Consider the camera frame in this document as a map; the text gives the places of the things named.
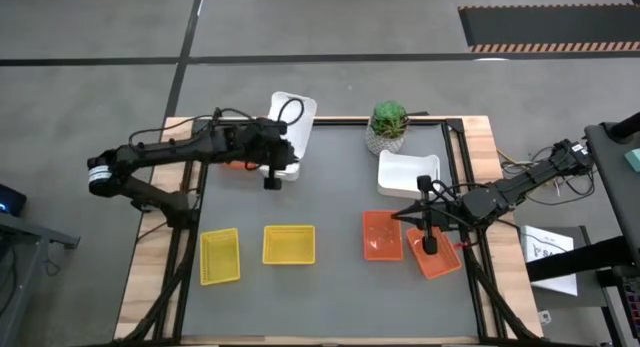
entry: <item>potted plant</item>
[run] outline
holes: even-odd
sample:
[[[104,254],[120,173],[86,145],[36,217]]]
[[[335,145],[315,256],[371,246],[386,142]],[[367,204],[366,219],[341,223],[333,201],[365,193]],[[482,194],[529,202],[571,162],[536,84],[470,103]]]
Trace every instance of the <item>potted plant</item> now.
[[[407,111],[397,101],[376,104],[365,133],[367,148],[376,156],[383,150],[398,152],[404,142],[408,124]]]

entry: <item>black mat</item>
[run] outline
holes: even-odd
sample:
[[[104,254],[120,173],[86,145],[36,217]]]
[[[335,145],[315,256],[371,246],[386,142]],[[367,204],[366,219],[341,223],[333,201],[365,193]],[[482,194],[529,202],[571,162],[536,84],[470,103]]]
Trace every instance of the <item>black mat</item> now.
[[[640,49],[640,6],[550,5],[459,8],[473,52]]]

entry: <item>white pot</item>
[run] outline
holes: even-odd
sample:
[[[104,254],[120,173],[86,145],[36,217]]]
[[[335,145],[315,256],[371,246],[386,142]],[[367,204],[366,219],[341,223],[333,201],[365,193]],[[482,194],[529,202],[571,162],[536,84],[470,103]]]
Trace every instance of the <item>white pot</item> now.
[[[371,128],[371,118],[369,118],[369,123],[367,123],[367,130],[364,135],[364,141],[367,144],[367,148],[371,153],[376,156],[379,156],[380,153],[384,150],[388,150],[391,153],[396,153],[402,147],[402,143],[404,142],[404,134],[398,138],[389,139],[378,136]]]

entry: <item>white plastic container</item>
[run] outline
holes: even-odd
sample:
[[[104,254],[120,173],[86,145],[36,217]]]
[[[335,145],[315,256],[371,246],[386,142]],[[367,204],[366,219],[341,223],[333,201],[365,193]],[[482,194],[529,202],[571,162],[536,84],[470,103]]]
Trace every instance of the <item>white plastic container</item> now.
[[[283,136],[284,139],[291,142],[293,151],[298,160],[302,160],[305,151],[307,150],[307,143],[309,142],[309,136],[311,135],[311,128],[313,128],[313,119],[316,116],[316,110],[318,104],[316,101],[309,97],[298,96],[286,92],[276,92],[271,96],[271,109],[269,109],[269,119],[277,120],[282,106],[291,98],[299,98],[304,102],[304,113],[300,120],[295,124],[287,128],[287,134]],[[285,122],[291,122],[300,115],[300,103],[297,101],[291,102],[287,108],[282,112],[281,120]],[[260,167],[260,172],[267,177],[269,174],[269,167]],[[300,163],[292,163],[287,166],[284,171],[276,171],[276,177],[285,181],[295,181],[300,174]]]
[[[380,153],[378,165],[378,192],[385,196],[420,199],[418,176],[428,175],[440,179],[440,159],[436,155],[426,157],[405,156],[388,150]]]

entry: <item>gray tabletop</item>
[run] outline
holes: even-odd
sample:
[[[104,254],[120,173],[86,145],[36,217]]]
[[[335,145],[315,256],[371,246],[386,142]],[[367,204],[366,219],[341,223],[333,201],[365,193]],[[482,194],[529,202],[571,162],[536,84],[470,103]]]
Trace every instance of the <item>gray tabletop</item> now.
[[[413,126],[400,153],[438,155],[451,182],[439,126]],[[281,191],[263,190],[259,174],[211,166],[200,233],[238,228],[241,279],[201,286],[197,250],[183,336],[476,336],[464,266],[427,281],[406,243],[404,261],[364,260],[362,212],[412,202],[380,195],[377,168],[357,126],[315,126],[299,179]],[[315,226],[314,265],[262,264],[264,226],[283,224]]]

